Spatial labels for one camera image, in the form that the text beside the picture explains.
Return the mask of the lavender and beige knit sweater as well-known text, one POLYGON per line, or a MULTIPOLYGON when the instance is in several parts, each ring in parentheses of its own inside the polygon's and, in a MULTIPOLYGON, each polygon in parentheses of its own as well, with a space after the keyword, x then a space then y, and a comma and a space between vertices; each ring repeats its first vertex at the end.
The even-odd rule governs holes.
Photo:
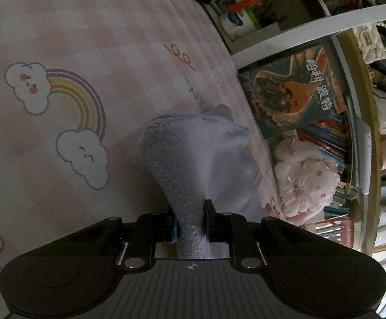
POLYGON ((164 115, 146 126, 138 151, 179 222, 179 258, 229 256, 227 246, 208 242, 202 230, 208 199, 219 212, 237 213, 252 222, 265 217, 250 139, 250 130, 235 124, 224 104, 201 114, 164 115))

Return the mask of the white pink plush bunny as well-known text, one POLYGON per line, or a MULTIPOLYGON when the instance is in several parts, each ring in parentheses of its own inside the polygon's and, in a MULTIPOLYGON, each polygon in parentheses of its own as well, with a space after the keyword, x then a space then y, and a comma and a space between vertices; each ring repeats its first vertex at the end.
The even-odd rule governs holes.
POLYGON ((278 143, 274 156, 281 217, 303 225, 331 204, 340 181, 337 164, 315 144, 296 137, 278 143))

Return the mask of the row of books on shelf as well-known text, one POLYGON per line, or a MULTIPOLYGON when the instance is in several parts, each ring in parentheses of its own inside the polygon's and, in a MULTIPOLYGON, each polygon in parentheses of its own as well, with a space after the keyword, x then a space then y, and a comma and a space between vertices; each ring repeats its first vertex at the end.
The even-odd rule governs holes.
POLYGON ((355 240, 354 200, 358 184, 354 160, 352 120, 345 112, 325 117, 296 130, 298 139, 315 146, 322 160, 316 164, 316 183, 308 189, 320 199, 319 213, 307 228, 327 240, 352 248, 355 240))

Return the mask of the Harry Potter book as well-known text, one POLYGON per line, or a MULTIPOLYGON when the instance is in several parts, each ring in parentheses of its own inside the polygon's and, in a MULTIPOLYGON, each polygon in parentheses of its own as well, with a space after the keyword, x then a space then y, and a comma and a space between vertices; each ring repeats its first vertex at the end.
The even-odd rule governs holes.
POLYGON ((347 110, 323 45, 241 71, 238 80, 266 139, 347 110))

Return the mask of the pink checked cartoon table mat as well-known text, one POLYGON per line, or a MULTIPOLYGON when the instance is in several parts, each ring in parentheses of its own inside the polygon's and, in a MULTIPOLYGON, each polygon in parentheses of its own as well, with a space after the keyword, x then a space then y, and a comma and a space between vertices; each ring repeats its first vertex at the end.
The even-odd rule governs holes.
POLYGON ((0 0, 0 272, 106 217, 165 209, 138 156, 144 126, 218 104, 251 131, 259 207, 274 206, 268 145, 198 2, 0 0))

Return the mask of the red white bottle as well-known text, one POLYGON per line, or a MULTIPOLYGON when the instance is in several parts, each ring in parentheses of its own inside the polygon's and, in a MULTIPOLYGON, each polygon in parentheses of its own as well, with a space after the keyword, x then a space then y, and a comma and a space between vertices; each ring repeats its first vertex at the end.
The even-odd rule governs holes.
POLYGON ((230 2, 227 4, 227 9, 230 12, 238 12, 242 9, 246 9, 248 7, 253 6, 254 4, 261 2, 263 0, 241 0, 239 2, 230 2))

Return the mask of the white metal shelf frame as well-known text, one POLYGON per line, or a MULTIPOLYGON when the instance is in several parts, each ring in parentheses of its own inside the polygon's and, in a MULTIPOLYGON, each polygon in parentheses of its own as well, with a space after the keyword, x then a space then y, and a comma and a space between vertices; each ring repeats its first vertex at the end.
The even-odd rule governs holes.
POLYGON ((386 21, 386 4, 326 16, 260 42, 255 41, 232 55, 235 67, 244 68, 271 56, 285 55, 313 41, 332 42, 338 67, 348 83, 350 118, 356 123, 352 126, 356 147, 354 156, 359 164, 358 174, 362 177, 359 190, 362 227, 358 247, 368 255, 378 250, 375 241, 380 217, 382 147, 370 76, 352 30, 382 21, 386 21))

